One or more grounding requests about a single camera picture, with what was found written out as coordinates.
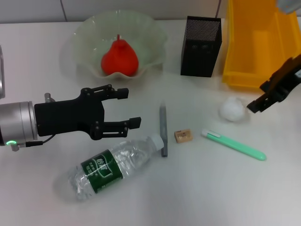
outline red pear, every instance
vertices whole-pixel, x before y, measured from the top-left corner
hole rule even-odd
[[[119,35],[101,61],[101,67],[106,74],[120,72],[126,76],[133,76],[138,65],[135,51],[125,40],[120,39]]]

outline black mesh pen holder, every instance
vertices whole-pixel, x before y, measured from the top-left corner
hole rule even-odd
[[[181,75],[211,77],[222,44],[220,18],[188,16]]]

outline green led light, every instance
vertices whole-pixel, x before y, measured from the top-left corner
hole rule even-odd
[[[15,145],[17,142],[14,140],[10,140],[8,142],[6,142],[6,145]]]

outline green bottle label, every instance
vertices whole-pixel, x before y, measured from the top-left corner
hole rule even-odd
[[[112,153],[105,150],[81,163],[95,193],[123,178]]]

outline green glass bowl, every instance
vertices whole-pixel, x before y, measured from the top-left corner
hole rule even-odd
[[[139,68],[132,77],[116,72],[106,75],[101,59],[109,51],[117,34],[130,44],[137,54]],[[151,17],[130,10],[101,13],[84,21],[72,37],[73,58],[98,78],[136,78],[152,66],[165,60],[167,36]]]

